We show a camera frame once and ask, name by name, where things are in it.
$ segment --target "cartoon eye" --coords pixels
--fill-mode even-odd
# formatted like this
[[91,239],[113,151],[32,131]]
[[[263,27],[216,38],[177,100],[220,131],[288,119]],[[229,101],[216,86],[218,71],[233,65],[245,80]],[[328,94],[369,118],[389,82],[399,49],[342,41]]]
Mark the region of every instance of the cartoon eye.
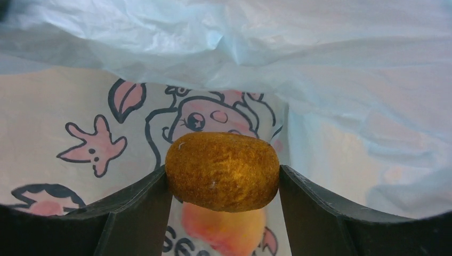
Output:
[[183,97],[183,96],[187,95],[189,91],[190,90],[187,90],[185,88],[180,88],[179,87],[179,88],[177,88],[176,95],[179,96],[179,97]]
[[194,112],[187,117],[186,126],[194,132],[202,131],[205,125],[206,120],[200,113]]

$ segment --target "pink starfish drawing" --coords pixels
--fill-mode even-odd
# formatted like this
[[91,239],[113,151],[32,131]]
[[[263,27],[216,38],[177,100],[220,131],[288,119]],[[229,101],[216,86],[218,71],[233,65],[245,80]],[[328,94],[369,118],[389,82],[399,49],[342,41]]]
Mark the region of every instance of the pink starfish drawing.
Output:
[[66,131],[82,144],[59,153],[56,157],[71,163],[92,163],[94,175],[98,178],[107,172],[108,164],[117,158],[127,147],[127,139],[123,136],[112,141],[110,127],[103,115],[94,119],[94,133],[82,131],[76,124],[67,123]]

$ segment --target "light blue plastic bag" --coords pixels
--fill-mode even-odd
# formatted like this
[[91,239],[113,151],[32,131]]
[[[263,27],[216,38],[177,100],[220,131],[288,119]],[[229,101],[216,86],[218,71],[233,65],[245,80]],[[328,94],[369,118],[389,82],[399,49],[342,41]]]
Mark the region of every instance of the light blue plastic bag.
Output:
[[[308,178],[399,215],[452,209],[446,0],[14,0],[0,52],[128,81],[275,93],[290,107],[291,164]],[[350,165],[362,176],[321,157],[344,147],[331,129],[362,144],[348,163],[366,150],[368,166]],[[372,188],[355,197],[366,177]]]

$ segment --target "cartoon hair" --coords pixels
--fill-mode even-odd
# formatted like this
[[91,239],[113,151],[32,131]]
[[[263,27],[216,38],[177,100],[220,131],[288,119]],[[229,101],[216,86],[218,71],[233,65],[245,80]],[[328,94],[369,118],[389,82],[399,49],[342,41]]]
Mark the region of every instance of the cartoon hair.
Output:
[[67,198],[70,197],[72,202],[77,204],[79,207],[86,206],[83,200],[72,190],[69,188],[60,185],[60,184],[29,184],[23,187],[19,187],[11,191],[11,195],[13,195],[18,200],[26,204],[16,204],[11,205],[13,208],[29,208],[32,204],[36,203],[35,200],[24,196],[24,193],[30,192],[32,194],[37,194],[41,191],[46,191],[49,195],[56,198]]

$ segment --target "golden brown fried snack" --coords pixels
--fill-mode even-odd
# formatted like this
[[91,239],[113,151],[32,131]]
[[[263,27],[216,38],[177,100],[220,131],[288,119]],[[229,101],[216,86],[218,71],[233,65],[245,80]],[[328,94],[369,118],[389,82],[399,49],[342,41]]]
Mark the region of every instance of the golden brown fried snack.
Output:
[[182,136],[169,148],[165,170],[173,195],[213,211],[263,208],[279,187],[279,161],[271,145],[232,133]]

